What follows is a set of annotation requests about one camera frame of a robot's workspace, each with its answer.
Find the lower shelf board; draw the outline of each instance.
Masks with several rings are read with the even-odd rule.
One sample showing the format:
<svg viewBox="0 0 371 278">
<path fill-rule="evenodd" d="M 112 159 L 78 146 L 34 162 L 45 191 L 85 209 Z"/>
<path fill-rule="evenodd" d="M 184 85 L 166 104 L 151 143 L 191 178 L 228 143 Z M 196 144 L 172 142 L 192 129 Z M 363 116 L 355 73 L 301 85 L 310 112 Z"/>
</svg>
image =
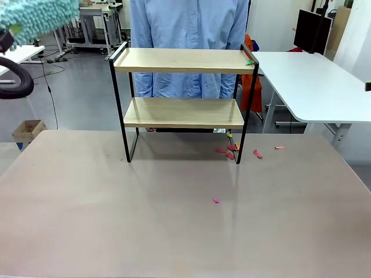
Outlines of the lower shelf board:
<svg viewBox="0 0 371 278">
<path fill-rule="evenodd" d="M 243 128 L 234 99 L 135 97 L 123 121 L 125 127 Z"/>
</svg>

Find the monitor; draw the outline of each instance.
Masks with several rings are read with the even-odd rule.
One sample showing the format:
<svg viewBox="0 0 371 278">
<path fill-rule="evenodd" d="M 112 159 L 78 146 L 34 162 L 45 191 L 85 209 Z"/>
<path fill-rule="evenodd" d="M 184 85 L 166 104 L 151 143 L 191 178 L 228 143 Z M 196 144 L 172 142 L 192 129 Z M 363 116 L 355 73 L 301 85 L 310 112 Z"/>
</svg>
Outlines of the monitor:
<svg viewBox="0 0 371 278">
<path fill-rule="evenodd" d="M 312 50 L 315 33 L 317 32 L 320 19 L 321 16 L 319 14 L 307 12 L 306 10 L 300 10 L 299 18 L 297 19 L 294 45 L 300 47 L 306 52 L 310 52 Z M 325 17 L 323 19 L 314 52 L 322 55 L 325 53 L 331 23 L 332 20 L 330 18 Z"/>
</svg>

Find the person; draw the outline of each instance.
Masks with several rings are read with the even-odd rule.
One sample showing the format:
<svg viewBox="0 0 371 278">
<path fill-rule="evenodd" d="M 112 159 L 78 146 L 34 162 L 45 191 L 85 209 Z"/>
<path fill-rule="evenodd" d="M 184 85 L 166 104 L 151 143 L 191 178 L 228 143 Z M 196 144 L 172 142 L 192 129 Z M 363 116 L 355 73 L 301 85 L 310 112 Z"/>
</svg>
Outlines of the person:
<svg viewBox="0 0 371 278">
<path fill-rule="evenodd" d="M 132 47 L 240 49 L 248 0 L 131 0 Z M 232 98 L 235 75 L 134 74 L 138 97 Z"/>
</svg>

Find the wooden shelf board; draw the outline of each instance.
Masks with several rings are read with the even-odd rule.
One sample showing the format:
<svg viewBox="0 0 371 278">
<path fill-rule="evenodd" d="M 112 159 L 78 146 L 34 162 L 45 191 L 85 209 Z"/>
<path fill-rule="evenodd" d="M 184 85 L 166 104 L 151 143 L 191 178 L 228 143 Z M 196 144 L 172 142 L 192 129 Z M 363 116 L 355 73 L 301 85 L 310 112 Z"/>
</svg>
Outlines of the wooden shelf board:
<svg viewBox="0 0 371 278">
<path fill-rule="evenodd" d="M 126 48 L 114 65 L 125 72 L 252 74 L 248 60 L 241 50 Z"/>
<path fill-rule="evenodd" d="M 234 99 L 135 97 L 123 121 L 126 127 L 243 128 Z"/>
</svg>

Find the orange cloth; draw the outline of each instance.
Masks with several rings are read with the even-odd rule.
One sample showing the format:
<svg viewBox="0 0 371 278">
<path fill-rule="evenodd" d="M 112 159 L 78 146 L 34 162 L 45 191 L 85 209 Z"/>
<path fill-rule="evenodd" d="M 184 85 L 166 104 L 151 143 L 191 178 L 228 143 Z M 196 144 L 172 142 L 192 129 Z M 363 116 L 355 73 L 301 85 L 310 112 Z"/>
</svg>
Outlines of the orange cloth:
<svg viewBox="0 0 371 278">
<path fill-rule="evenodd" d="M 245 35 L 245 45 L 253 51 L 253 42 L 250 39 L 248 34 Z M 248 99 L 250 95 L 251 83 L 253 80 L 252 74 L 242 74 L 242 102 L 241 102 L 241 110 L 245 111 L 248 108 Z M 254 112 L 262 112 L 263 107 L 261 105 L 261 84 L 259 81 L 259 77 L 256 79 L 255 90 L 254 90 L 254 97 L 253 97 L 253 104 L 251 106 L 251 111 Z"/>
</svg>

